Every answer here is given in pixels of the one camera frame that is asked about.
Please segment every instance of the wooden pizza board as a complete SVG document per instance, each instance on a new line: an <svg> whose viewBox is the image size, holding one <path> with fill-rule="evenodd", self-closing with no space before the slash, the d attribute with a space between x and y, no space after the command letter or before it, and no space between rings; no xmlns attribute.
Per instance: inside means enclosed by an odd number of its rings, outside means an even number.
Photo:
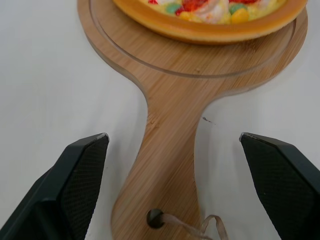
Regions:
<svg viewBox="0 0 320 240"><path fill-rule="evenodd" d="M147 212L160 208L199 226L194 144L202 112L221 96L248 91L279 74L304 43L307 11L269 36L221 46L160 36L112 0L78 0L78 13L96 52L141 89L148 105L139 154L113 207L113 239L188 239L176 226L150 229Z"/></svg>

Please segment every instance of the hanging hole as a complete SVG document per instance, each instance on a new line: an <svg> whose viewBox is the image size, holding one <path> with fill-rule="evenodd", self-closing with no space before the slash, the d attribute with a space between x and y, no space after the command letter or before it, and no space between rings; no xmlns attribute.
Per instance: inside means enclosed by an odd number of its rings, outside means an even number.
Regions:
<svg viewBox="0 0 320 240"><path fill-rule="evenodd" d="M159 229L165 223L162 222L161 216L164 214L160 209L151 209L146 215L146 223L152 229Z"/></svg>

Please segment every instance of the white table surface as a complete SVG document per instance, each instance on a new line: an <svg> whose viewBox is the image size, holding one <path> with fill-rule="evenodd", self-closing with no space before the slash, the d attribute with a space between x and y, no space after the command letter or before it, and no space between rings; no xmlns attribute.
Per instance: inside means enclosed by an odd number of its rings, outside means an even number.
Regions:
<svg viewBox="0 0 320 240"><path fill-rule="evenodd" d="M76 0L0 1L0 227L68 144L106 132L110 144L86 239L111 240L112 206L139 151L147 104L138 87L92 49L76 5ZM256 214L248 218L261 219L272 231L250 175L246 175L248 166L237 142L241 132L295 144L320 167L320 4L314 0L308 10L307 39L290 66L256 90L212 103L203 113L212 123L200 121L196 168L216 162L218 168L212 172L219 173L206 192L204 181L197 179L202 212L226 217L230 236L238 230L233 230L234 222L228 216L234 214L238 219L249 204L256 208ZM240 167L235 163L238 158L243 163ZM227 181L224 174L230 174ZM209 206L211 190L219 188L224 190ZM251 198L244 199L242 190ZM238 198L240 203L223 201L225 196ZM252 221L243 218L241 224L251 231ZM268 235L269 228L261 234Z"/></svg>

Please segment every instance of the green topping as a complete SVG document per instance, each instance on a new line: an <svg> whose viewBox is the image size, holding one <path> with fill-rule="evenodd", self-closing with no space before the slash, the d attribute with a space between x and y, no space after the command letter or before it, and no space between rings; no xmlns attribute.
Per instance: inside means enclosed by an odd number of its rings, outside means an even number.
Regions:
<svg viewBox="0 0 320 240"><path fill-rule="evenodd" d="M170 3L166 6L165 11L168 14L174 14L180 7L181 5L179 3Z"/></svg>
<svg viewBox="0 0 320 240"><path fill-rule="evenodd" d="M237 4L232 4L229 7L229 12L232 14L234 14L237 10L239 9L247 9L247 6L244 5L243 3L237 3Z"/></svg>

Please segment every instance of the dark mark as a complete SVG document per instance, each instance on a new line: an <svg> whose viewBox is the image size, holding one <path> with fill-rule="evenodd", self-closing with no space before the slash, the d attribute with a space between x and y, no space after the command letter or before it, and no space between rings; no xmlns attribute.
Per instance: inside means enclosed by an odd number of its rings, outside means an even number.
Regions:
<svg viewBox="0 0 320 240"><path fill-rule="evenodd" d="M212 121L209 121L208 119L206 119L204 116L202 117L203 120L209 122L209 123L212 123Z"/></svg>

